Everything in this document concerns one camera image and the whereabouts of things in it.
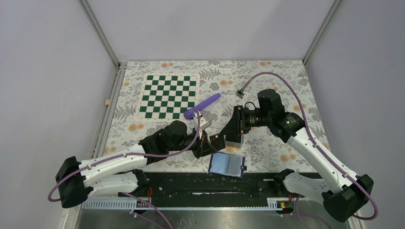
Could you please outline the clear plastic card box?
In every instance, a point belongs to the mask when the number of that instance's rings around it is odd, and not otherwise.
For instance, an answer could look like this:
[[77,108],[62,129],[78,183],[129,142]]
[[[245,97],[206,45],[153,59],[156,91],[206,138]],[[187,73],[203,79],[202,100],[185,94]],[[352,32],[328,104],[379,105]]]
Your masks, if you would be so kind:
[[227,146],[241,148],[244,142],[243,131],[237,124],[228,123],[221,132],[209,136],[210,144],[216,150],[223,150]]

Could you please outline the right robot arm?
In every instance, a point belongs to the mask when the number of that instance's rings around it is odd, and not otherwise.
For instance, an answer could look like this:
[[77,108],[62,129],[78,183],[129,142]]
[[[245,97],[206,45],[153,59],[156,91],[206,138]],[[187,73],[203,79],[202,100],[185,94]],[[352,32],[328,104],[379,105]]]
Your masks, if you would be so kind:
[[231,119],[222,129],[226,137],[248,134],[253,127],[267,127],[273,136],[299,152],[322,177],[322,181],[285,169],[275,178],[275,193],[285,197],[296,193],[322,204],[329,215],[345,222],[368,201],[374,185],[370,176],[358,175],[346,167],[319,140],[305,121],[287,112],[280,95],[273,89],[257,94],[259,107],[253,110],[234,107]]

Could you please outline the blue leather card holder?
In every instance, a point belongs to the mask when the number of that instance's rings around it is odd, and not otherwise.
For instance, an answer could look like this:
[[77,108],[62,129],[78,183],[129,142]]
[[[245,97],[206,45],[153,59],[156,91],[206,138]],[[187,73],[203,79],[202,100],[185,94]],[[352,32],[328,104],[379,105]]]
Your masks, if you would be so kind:
[[208,172],[227,177],[242,179],[247,171],[245,157],[216,152],[211,155]]

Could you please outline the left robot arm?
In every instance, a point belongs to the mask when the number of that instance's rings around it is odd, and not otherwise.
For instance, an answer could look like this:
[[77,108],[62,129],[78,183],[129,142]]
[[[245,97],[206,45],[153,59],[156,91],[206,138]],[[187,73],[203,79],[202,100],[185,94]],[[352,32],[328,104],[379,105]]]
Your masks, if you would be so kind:
[[177,152],[192,151],[201,158],[225,148],[220,133],[208,136],[204,124],[195,124],[190,134],[184,122],[173,121],[139,143],[107,156],[78,161],[67,158],[55,176],[62,208],[76,207],[91,196],[133,192],[143,196],[148,191],[141,167],[166,159]]

